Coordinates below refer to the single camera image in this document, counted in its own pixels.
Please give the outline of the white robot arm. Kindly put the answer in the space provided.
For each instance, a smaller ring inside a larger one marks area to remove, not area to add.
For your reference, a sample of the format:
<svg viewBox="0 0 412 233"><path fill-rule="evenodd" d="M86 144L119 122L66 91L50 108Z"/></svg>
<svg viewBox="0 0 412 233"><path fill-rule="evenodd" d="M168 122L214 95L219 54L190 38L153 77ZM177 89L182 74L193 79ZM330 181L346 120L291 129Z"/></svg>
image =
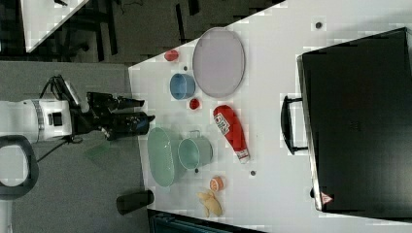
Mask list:
<svg viewBox="0 0 412 233"><path fill-rule="evenodd" d="M84 102L66 99L29 99L1 103L1 198L27 194L39 178L39 159L33 145L101 131L107 140L145 135L155 118L133 108L142 100L89 92Z"/></svg>

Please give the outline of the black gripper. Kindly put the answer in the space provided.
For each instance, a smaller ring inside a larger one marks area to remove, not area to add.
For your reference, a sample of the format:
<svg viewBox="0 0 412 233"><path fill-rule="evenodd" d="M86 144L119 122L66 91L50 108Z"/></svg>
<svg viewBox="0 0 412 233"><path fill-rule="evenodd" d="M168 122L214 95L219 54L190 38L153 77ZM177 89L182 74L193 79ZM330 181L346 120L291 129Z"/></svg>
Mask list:
<svg viewBox="0 0 412 233"><path fill-rule="evenodd" d="M91 131L101 131L108 141L117 138L146 135L155 116L144 112L118 114L114 110L143 107L144 100L118 99L109 93L88 92L86 102L81 102L76 95L69 98L72 123L72 135L83 135Z"/></svg>

